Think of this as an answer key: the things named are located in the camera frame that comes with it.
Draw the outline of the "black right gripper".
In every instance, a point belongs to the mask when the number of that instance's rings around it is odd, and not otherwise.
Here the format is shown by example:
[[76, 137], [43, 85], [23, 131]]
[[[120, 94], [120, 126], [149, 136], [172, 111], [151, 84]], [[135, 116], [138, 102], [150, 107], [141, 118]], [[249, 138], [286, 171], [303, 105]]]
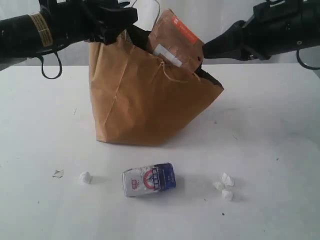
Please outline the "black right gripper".
[[305, 48], [304, 0], [267, 0], [202, 47], [205, 59], [268, 60]]

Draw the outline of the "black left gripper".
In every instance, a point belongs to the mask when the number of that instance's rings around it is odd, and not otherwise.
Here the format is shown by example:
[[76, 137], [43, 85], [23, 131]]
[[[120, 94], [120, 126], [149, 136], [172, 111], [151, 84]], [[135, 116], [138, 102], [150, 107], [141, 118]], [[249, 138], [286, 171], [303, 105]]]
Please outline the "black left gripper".
[[82, 41], [113, 44], [138, 20], [136, 8], [120, 8], [117, 0], [40, 0], [39, 5], [55, 47]]

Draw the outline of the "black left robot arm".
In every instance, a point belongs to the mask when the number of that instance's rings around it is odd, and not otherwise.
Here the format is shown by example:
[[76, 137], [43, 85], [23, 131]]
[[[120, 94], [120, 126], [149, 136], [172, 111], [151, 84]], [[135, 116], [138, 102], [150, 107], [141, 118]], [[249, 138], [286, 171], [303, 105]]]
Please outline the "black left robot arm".
[[138, 20], [138, 11], [128, 1], [56, 0], [39, 1], [40, 11], [0, 22], [0, 62], [13, 65], [18, 59], [57, 55], [82, 42], [105, 45]]

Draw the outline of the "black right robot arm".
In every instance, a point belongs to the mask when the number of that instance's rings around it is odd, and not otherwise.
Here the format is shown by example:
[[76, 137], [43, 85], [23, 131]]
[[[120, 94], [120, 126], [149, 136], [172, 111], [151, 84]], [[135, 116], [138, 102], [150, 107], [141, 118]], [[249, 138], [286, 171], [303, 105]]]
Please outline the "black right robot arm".
[[202, 47], [205, 59], [269, 60], [320, 44], [318, 0], [266, 0]]

